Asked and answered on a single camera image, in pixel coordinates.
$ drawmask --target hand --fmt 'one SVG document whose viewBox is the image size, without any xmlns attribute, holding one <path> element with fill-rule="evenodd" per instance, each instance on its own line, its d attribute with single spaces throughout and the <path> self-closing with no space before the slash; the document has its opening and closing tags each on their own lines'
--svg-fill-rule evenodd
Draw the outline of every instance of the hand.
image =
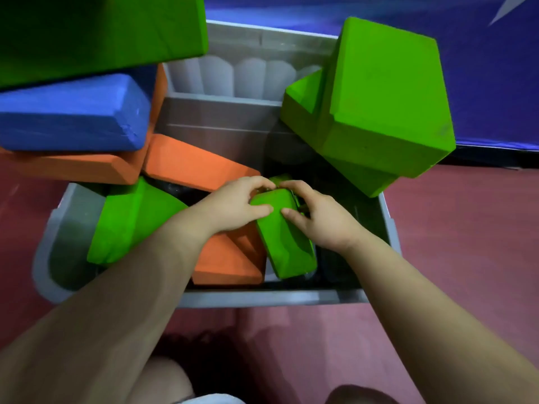
<svg viewBox="0 0 539 404">
<path fill-rule="evenodd" d="M 212 234 L 236 229 L 273 212 L 269 204 L 249 204 L 251 193 L 262 187 L 269 190 L 277 188 L 266 177 L 241 177 L 226 183 L 190 208 L 201 213 Z"/>
<path fill-rule="evenodd" d="M 307 183 L 290 180 L 280 183 L 279 187 L 289 189 L 305 200 L 310 218 L 290 208 L 283 208 L 281 213 L 320 247 L 342 254 L 368 232 L 333 197 L 320 194 Z"/>
</svg>

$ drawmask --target red floor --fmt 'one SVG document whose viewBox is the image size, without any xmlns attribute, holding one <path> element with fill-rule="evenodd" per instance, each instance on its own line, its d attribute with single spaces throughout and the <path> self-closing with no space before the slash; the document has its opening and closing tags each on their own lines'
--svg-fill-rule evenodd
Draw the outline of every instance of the red floor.
<svg viewBox="0 0 539 404">
<path fill-rule="evenodd" d="M 0 164 L 0 346 L 51 305 L 30 265 L 65 183 Z M 404 256 L 539 366 L 539 171 L 436 166 L 386 192 Z M 370 305 L 179 310 L 168 331 L 233 335 L 273 402 L 322 403 L 339 384 L 422 402 Z"/>
</svg>

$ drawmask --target left hand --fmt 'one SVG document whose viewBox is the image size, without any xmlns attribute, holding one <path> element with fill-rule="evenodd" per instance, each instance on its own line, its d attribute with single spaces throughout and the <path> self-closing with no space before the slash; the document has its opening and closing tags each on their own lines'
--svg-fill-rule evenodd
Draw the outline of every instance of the left hand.
<svg viewBox="0 0 539 404">
<path fill-rule="evenodd" d="M 190 208 L 200 213 L 203 224 L 207 224 L 213 234 L 230 231 L 273 212 L 269 204 L 249 204 L 251 193 L 262 187 L 268 190 L 277 188 L 266 177 L 241 177 L 226 183 Z"/>
</svg>

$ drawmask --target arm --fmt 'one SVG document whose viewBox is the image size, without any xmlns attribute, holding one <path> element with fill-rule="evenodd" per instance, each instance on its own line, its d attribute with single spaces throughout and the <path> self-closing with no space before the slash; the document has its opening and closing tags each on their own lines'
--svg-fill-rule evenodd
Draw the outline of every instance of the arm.
<svg viewBox="0 0 539 404">
<path fill-rule="evenodd" d="M 142 371 L 213 234 L 264 217 L 231 182 L 165 223 L 0 353 L 0 403 L 121 403 Z"/>
<path fill-rule="evenodd" d="M 416 387 L 428 403 L 532 403 L 539 372 L 521 354 L 363 228 L 330 196 L 284 182 L 310 219 L 283 215 L 314 243 L 345 257 Z"/>
</svg>

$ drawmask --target right hand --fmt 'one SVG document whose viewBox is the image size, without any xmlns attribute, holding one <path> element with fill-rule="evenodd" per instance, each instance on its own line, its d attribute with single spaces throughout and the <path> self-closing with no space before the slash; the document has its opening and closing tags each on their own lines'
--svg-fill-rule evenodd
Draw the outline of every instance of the right hand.
<svg viewBox="0 0 539 404">
<path fill-rule="evenodd" d="M 307 183 L 289 180 L 280 183 L 279 187 L 289 189 L 305 200 L 310 218 L 290 208 L 283 208 L 281 213 L 320 247 L 342 254 L 368 232 L 333 197 L 319 193 Z"/>
</svg>

